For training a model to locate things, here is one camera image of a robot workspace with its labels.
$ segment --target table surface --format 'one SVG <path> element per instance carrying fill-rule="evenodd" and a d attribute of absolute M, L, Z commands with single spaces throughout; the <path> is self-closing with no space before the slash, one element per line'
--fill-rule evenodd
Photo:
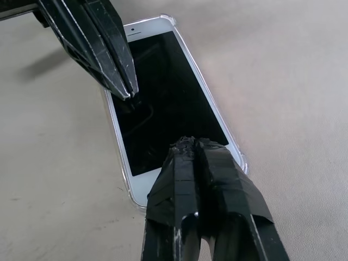
<path fill-rule="evenodd" d="M 176 18 L 291 260 L 344 260 L 348 2 L 113 3 L 124 23 Z M 31 14 L 0 35 L 0 260 L 140 260 L 96 82 Z"/>

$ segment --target smartphone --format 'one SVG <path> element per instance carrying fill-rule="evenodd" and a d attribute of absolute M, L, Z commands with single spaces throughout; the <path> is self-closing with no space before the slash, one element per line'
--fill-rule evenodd
<path fill-rule="evenodd" d="M 170 144 L 182 136 L 225 145 L 247 173 L 244 155 L 226 127 L 175 20 L 160 15 L 124 26 L 138 79 L 142 108 L 134 114 L 105 90 L 122 174 L 133 203 L 145 210 Z"/>

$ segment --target black screen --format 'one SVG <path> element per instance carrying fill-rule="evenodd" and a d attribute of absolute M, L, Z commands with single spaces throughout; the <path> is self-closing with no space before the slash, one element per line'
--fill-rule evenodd
<path fill-rule="evenodd" d="M 113 97 L 132 175 L 162 167 L 182 136 L 228 141 L 173 32 L 129 43 L 139 93 L 133 112 Z"/>

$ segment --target clear phone case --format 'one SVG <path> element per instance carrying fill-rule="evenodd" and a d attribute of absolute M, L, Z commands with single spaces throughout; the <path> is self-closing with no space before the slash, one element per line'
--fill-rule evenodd
<path fill-rule="evenodd" d="M 130 23 L 130 24 L 127 24 L 125 25 L 125 27 L 127 26 L 131 26 L 131 25 L 134 25 L 134 24 L 138 24 L 138 23 L 144 23 L 144 22 L 147 22 L 149 20 L 154 20 L 154 19 L 159 19 L 159 18 L 165 18 L 167 20 L 169 20 L 171 22 L 171 24 L 173 25 L 173 31 L 176 35 L 176 38 L 179 42 L 179 44 L 181 45 L 183 51 L 186 52 L 186 54 L 189 56 L 196 72 L 198 73 L 198 78 L 200 80 L 200 82 L 202 83 L 201 87 L 204 91 L 204 93 L 206 94 L 206 97 L 207 97 L 207 100 L 209 101 L 212 109 L 214 110 L 215 114 L 219 117 L 220 119 L 220 125 L 223 129 L 227 130 L 225 132 L 225 134 L 228 136 L 227 139 L 229 140 L 229 144 L 228 146 L 230 146 L 233 151 L 235 152 L 234 154 L 232 153 L 233 157 L 235 158 L 235 161 L 239 164 L 239 166 L 241 167 L 241 169 L 244 171 L 244 173 L 247 175 L 248 173 L 248 164 L 246 162 L 246 158 L 244 156 L 244 154 L 242 154 L 242 152 L 240 151 L 240 148 L 238 146 L 238 144 L 235 142 L 235 139 L 233 137 L 233 135 L 230 133 L 230 131 L 228 130 L 226 124 L 224 123 L 220 113 L 219 113 L 219 110 L 218 110 L 218 107 L 207 87 L 207 84 L 197 66 L 197 64 L 195 63 L 192 55 L 190 54 L 184 40 L 182 39 L 177 27 L 176 27 L 176 20 L 171 17 L 170 15 L 167 15 L 167 14 L 161 14 L 160 16 L 157 16 L 157 17 L 153 17 L 153 18 L 147 18 L 147 19 L 143 19 L 143 20 L 139 20 L 139 21 L 136 21 L 136 22 L 133 22 L 133 23 Z M 128 195 L 131 199 L 131 202 L 132 204 L 138 208 L 141 212 L 145 212 L 146 211 L 146 205 L 144 204 L 139 204 L 139 202 L 137 202 L 137 200 L 135 200 L 135 197 L 134 197 L 134 193 L 133 191 L 131 190 L 131 186 L 130 186 L 130 179 L 131 179 L 131 176 L 132 175 L 131 173 L 129 173 L 129 166 L 127 168 L 127 165 L 128 165 L 128 160 L 127 160 L 127 156 L 126 156 L 126 151 L 125 151 L 125 148 L 124 148 L 124 145 L 123 145 L 123 140 L 122 140 L 122 135 L 121 135 L 121 131 L 120 131 L 120 128 L 119 128 L 119 125 L 118 125 L 118 122 L 117 122 L 117 117 L 116 117 L 116 114 L 115 114 L 115 108 L 114 108 L 114 105 L 113 105 L 113 100 L 112 100 L 112 97 L 111 97 L 111 93 L 109 90 L 107 89 L 104 89 L 103 87 L 101 87 L 101 90 L 102 90 L 102 96 L 103 96 L 103 99 L 104 99 L 104 104 L 105 104 L 105 109 L 107 111 L 107 114 L 108 114 L 108 119 L 109 119 L 109 122 L 110 122 L 110 126 L 111 126 L 111 130 L 113 133 L 115 133 L 115 146 L 116 146 L 116 150 L 117 150 L 117 155 L 118 155 L 118 158 L 119 158 L 119 162 L 121 163 L 121 167 L 122 167 L 122 175 L 123 175 L 123 181 L 125 183 L 125 186 L 126 186 L 126 189 L 128 191 Z"/>

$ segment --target phone bezel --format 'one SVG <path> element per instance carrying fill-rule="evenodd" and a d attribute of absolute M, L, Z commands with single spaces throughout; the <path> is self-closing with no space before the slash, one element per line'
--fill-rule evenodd
<path fill-rule="evenodd" d="M 224 135 L 228 141 L 226 148 L 231 152 L 233 158 L 242 168 L 242 170 L 247 173 L 247 164 L 244 155 L 240 152 L 239 146 L 234 141 L 231 133 L 229 132 L 226 124 L 224 123 L 218 108 L 212 98 L 212 95 L 204 81 L 201 72 L 199 71 L 194 59 L 192 58 L 189 50 L 187 49 L 186 44 L 184 43 L 180 33 L 176 28 L 175 20 L 169 15 L 160 15 L 159 17 L 144 19 L 136 21 L 124 26 L 125 33 L 127 35 L 128 42 L 140 40 L 150 36 L 166 33 L 173 31 L 176 39 L 178 40 L 181 49 L 183 50 L 185 57 L 187 58 L 203 92 L 206 96 L 210 107 L 212 108 L 216 119 L 221 126 Z M 110 91 L 104 91 L 108 109 L 110 111 L 110 116 L 112 119 L 113 127 L 116 134 L 117 146 L 120 153 L 120 161 L 122 165 L 122 174 L 125 181 L 126 188 L 129 192 L 129 195 L 133 203 L 140 209 L 145 210 L 147 205 L 147 194 L 150 192 L 152 185 L 154 184 L 156 178 L 158 177 L 161 168 L 145 172 L 143 174 L 132 176 L 131 169 L 129 167 L 129 162 L 127 158 L 126 149 L 122 140 L 121 130 L 119 123 L 117 121 L 117 116 L 111 97 Z"/>

